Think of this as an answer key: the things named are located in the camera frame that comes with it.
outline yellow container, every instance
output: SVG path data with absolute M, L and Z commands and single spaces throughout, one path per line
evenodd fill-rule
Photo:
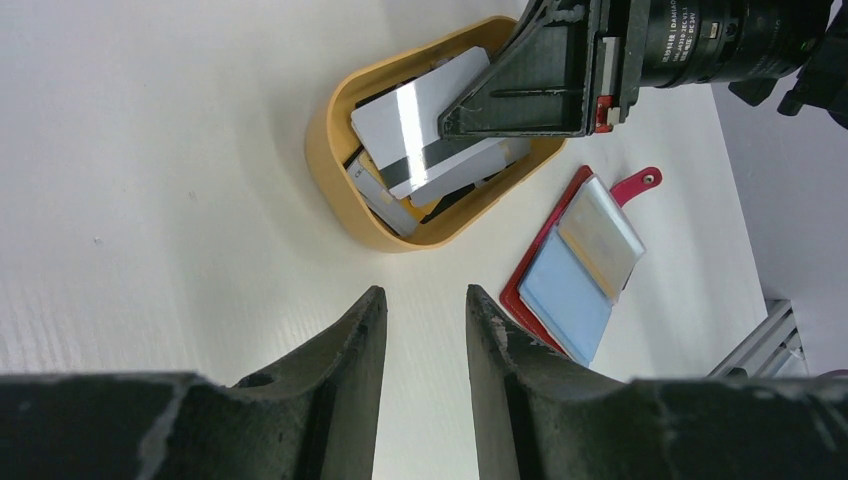
M 374 216 L 342 165 L 360 144 L 350 123 L 356 102 L 426 73 L 438 60 L 459 55 L 471 47 L 484 47 L 491 55 L 506 42 L 515 23 L 511 18 L 491 17 L 430 45 L 364 68 L 347 77 L 333 92 L 327 106 L 312 117 L 306 132 L 309 170 L 336 217 L 354 238 L 368 247 L 391 253 L 438 248 L 459 235 L 565 145 L 561 138 L 534 139 L 529 155 L 432 221 L 419 225 L 407 238 L 396 236 Z

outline red wallet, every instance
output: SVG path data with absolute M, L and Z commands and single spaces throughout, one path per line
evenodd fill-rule
M 542 322 L 539 321 L 533 312 L 531 312 L 530 309 L 524 305 L 524 302 L 521 301 L 521 297 L 518 294 L 518 286 L 524 278 L 527 268 L 539 252 L 539 248 L 541 248 L 542 243 L 544 243 L 547 238 L 548 232 L 556 226 L 560 217 L 562 217 L 566 208 L 568 208 L 568 204 L 571 203 L 571 200 L 574 199 L 575 195 L 577 195 L 577 191 L 580 190 L 580 186 L 589 180 L 593 174 L 594 172 L 592 172 L 592 169 L 587 165 L 583 165 L 577 170 L 577 173 L 574 175 L 571 183 L 569 183 L 568 187 L 565 189 L 565 193 L 563 193 L 562 197 L 557 202 L 554 210 L 551 212 L 551 215 L 547 220 L 545 220 L 545 224 L 542 226 L 542 229 L 539 230 L 539 234 L 536 235 L 536 238 L 533 239 L 533 243 L 530 244 L 530 248 L 527 249 L 524 257 L 521 258 L 518 268 L 516 268 L 512 276 L 509 277 L 509 281 L 506 283 L 506 286 L 500 296 L 501 304 L 503 304 L 504 308 L 512 314 L 521 326 L 563 354 L 566 353 L 563 351 L 562 347 L 560 347 L 559 344 L 551 338 L 544 325 L 542 325 Z M 610 193 L 619 206 L 624 206 L 625 203 L 629 202 L 640 193 L 650 190 L 651 188 L 658 186 L 660 183 L 662 183 L 662 173 L 660 170 L 655 167 L 649 167 L 616 184 L 612 189 L 610 189 Z

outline red part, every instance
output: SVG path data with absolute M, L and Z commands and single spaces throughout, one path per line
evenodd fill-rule
M 545 220 L 545 224 L 542 226 L 542 229 L 539 230 L 539 234 L 536 235 L 536 238 L 533 239 L 533 243 L 530 244 L 530 248 L 527 249 L 527 253 L 525 253 L 524 257 L 521 258 L 518 268 L 515 269 L 515 272 L 509 278 L 509 281 L 506 283 L 506 286 L 500 296 L 501 304 L 503 304 L 504 308 L 512 314 L 513 318 L 515 318 L 522 327 L 526 328 L 531 333 L 542 339 L 545 343 L 559 350 L 566 356 L 567 354 L 565 351 L 563 351 L 559 344 L 557 344 L 556 341 L 554 341 L 554 339 L 548 334 L 547 330 L 545 330 L 542 322 L 536 318 L 536 316 L 533 315 L 533 312 L 531 312 L 530 309 L 524 305 L 524 302 L 521 301 L 521 296 L 518 294 L 518 285 L 524 278 L 524 274 L 530 267 L 530 263 L 533 262 L 533 259 L 542 247 L 542 243 L 545 241 L 545 238 L 547 238 L 548 232 L 554 228 L 554 225 L 557 224 L 560 217 L 562 217 L 562 214 L 565 213 L 565 209 L 568 207 L 568 204 L 571 203 L 571 200 L 574 199 L 575 195 L 577 195 L 577 191 L 580 189 L 580 186 L 583 185 L 586 180 L 589 180 L 592 174 L 592 169 L 586 165 L 577 170 L 577 174 L 574 175 L 571 183 L 568 184 L 568 188 L 565 189 L 565 193 L 557 202 L 554 207 L 554 211 L 551 212 L 551 215 L 547 220 Z
M 662 183 L 662 172 L 657 167 L 648 167 L 636 175 L 632 175 L 617 183 L 610 189 L 612 198 L 623 207 L 642 193 L 658 187 Z
M 613 98 L 611 95 L 598 97 L 598 108 L 595 111 L 595 133 L 609 133 L 612 125 L 609 124 L 609 109 L 612 108 Z

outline black magnetic stripe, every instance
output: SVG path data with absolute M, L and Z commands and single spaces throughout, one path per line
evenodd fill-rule
M 353 161 L 359 158 L 359 155 L 362 154 L 363 150 L 365 150 L 365 147 L 363 147 L 362 145 L 356 147 L 356 151 L 353 152 L 353 155 L 348 157 L 347 160 L 345 160 L 345 163 L 342 164 L 345 170 L 347 170 L 348 168 L 350 168 L 351 165 L 353 165 Z
M 391 190 L 412 177 L 412 169 L 410 168 L 412 162 L 420 162 L 424 165 L 423 170 L 426 171 L 481 141 L 479 138 L 443 138 L 436 140 L 422 148 L 421 154 L 416 155 L 413 160 L 410 160 L 408 156 L 403 157 L 381 169 L 380 176 L 383 177 L 386 186 Z

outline red strap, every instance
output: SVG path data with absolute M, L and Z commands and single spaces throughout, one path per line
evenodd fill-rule
M 648 167 L 631 177 L 625 178 L 610 189 L 612 198 L 619 207 L 662 183 L 662 172 L 657 167 Z

